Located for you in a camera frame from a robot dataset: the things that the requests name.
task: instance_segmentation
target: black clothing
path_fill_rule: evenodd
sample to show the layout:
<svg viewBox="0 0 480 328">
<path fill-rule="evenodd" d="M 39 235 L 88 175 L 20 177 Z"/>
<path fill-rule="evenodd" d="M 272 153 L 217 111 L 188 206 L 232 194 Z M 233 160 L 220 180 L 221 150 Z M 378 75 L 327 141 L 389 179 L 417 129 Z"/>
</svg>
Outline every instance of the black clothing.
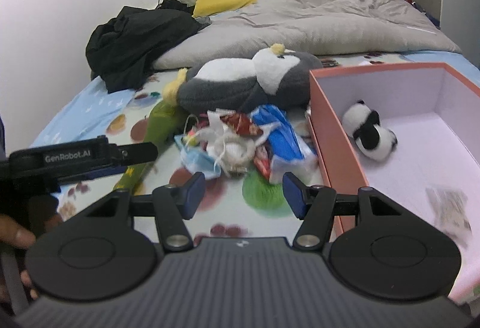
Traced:
<svg viewBox="0 0 480 328">
<path fill-rule="evenodd" d="M 109 94 L 137 90 L 153 73 L 153 61 L 200 28 L 201 24 L 186 12 L 125 6 L 116 18 L 95 29 L 85 54 Z"/>
<path fill-rule="evenodd" d="M 178 10 L 188 12 L 190 15 L 194 14 L 195 6 L 187 7 L 185 3 L 178 0 L 164 0 L 157 6 L 157 10 Z"/>
</svg>

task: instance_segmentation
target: plush toy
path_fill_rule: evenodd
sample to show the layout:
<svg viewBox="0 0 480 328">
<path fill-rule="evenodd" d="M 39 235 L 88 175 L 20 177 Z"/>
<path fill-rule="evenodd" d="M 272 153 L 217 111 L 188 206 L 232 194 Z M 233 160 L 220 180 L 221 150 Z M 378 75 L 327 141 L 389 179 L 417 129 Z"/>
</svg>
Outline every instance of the plush toy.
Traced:
<svg viewBox="0 0 480 328">
<path fill-rule="evenodd" d="M 180 70 L 162 96 L 196 115 L 217 108 L 249 113 L 264 104 L 287 109 L 308 103 L 309 71 L 321 67 L 314 55 L 275 44 L 252 59 L 215 59 Z"/>
<path fill-rule="evenodd" d="M 171 106 L 164 100 L 161 100 L 148 116 L 143 142 L 154 143 L 158 149 L 158 155 L 160 155 L 168 148 L 167 143 L 170 139 L 182 132 L 186 119 L 187 113 L 181 107 Z M 129 166 L 113 189 L 128 189 L 135 193 L 142 185 L 142 178 L 152 164 L 144 163 Z"/>
<path fill-rule="evenodd" d="M 398 144 L 395 134 L 380 126 L 380 117 L 362 100 L 350 107 L 342 118 L 347 136 L 353 138 L 360 151 L 376 161 L 385 160 Z"/>
</svg>

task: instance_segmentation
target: stuffed penguin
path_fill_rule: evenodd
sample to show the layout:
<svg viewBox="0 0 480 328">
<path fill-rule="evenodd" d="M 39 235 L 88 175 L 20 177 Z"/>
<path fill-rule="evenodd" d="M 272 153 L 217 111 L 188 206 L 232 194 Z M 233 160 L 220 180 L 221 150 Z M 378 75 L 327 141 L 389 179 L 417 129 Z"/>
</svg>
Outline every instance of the stuffed penguin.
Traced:
<svg viewBox="0 0 480 328">
<path fill-rule="evenodd" d="M 195 115 L 217 108 L 249 113 L 264 104 L 286 110 L 309 102 L 310 70 L 321 67 L 310 53 L 274 44 L 252 59 L 215 59 L 180 70 L 162 96 Z"/>
<path fill-rule="evenodd" d="M 378 113 L 370 110 L 362 100 L 346 111 L 342 126 L 360 151 L 376 161 L 384 161 L 398 144 L 395 134 L 380 126 Z"/>
</svg>

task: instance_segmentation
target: blue face mask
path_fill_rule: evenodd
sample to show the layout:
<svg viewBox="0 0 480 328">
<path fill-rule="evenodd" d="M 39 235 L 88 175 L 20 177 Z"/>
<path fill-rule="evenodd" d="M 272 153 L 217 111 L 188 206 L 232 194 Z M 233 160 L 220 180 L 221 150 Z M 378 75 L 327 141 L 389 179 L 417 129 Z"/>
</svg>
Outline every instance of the blue face mask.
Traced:
<svg viewBox="0 0 480 328">
<path fill-rule="evenodd" d="M 195 172 L 203 172 L 206 180 L 218 178 L 222 174 L 222 168 L 215 164 L 205 151 L 194 146 L 186 146 L 182 141 L 183 134 L 174 137 L 177 147 L 180 149 L 180 160 L 184 167 L 193 175 Z"/>
</svg>

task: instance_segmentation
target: gray blanket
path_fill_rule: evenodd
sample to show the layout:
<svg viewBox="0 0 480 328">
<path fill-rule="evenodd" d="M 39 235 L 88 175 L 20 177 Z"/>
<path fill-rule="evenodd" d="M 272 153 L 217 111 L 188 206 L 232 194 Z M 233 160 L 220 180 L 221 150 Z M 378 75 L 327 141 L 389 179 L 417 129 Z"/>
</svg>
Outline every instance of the gray blanket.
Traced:
<svg viewBox="0 0 480 328">
<path fill-rule="evenodd" d="M 460 48 L 404 0 L 258 0 L 212 24 L 154 62 L 158 70 L 217 58 L 252 58 L 282 43 L 315 55 Z"/>
</svg>

